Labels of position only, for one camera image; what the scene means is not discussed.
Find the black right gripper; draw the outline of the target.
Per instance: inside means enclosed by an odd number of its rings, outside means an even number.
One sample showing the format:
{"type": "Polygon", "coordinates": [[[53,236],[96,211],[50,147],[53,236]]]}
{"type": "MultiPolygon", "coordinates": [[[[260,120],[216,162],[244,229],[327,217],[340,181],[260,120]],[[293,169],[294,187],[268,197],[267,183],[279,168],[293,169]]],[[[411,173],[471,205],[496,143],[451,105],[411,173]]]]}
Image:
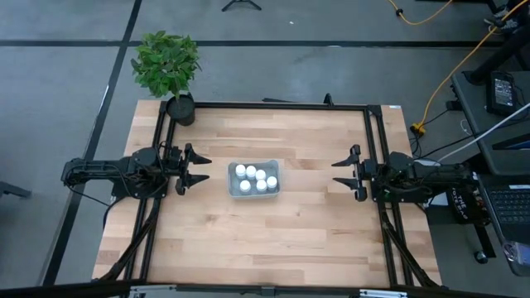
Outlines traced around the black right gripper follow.
{"type": "MultiPolygon", "coordinates": [[[[349,149],[349,156],[342,161],[332,164],[333,167],[352,166],[359,163],[360,145],[355,144],[349,149]]],[[[333,180],[347,186],[354,192],[354,197],[357,201],[363,202],[367,199],[367,188],[363,184],[366,180],[370,184],[370,189],[377,192],[378,188],[375,179],[378,177],[378,163],[374,159],[365,159],[360,165],[359,180],[355,178],[339,178],[334,177],[333,180]]]]}

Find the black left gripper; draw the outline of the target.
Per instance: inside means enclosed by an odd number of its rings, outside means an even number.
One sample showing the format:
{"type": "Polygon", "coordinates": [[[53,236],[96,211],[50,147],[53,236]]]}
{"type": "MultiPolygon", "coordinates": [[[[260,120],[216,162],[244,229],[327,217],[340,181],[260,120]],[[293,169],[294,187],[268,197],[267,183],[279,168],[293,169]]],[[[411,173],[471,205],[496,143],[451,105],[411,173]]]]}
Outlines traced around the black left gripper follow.
{"type": "MultiPolygon", "coordinates": [[[[178,176],[175,186],[178,195],[184,195],[191,186],[210,178],[208,175],[192,175],[189,173],[181,175],[181,153],[182,150],[179,147],[167,146],[165,149],[165,166],[169,170],[170,176],[178,176]]],[[[194,165],[204,165],[212,162],[212,160],[196,153],[190,143],[185,145],[185,159],[188,163],[194,165]]]]}

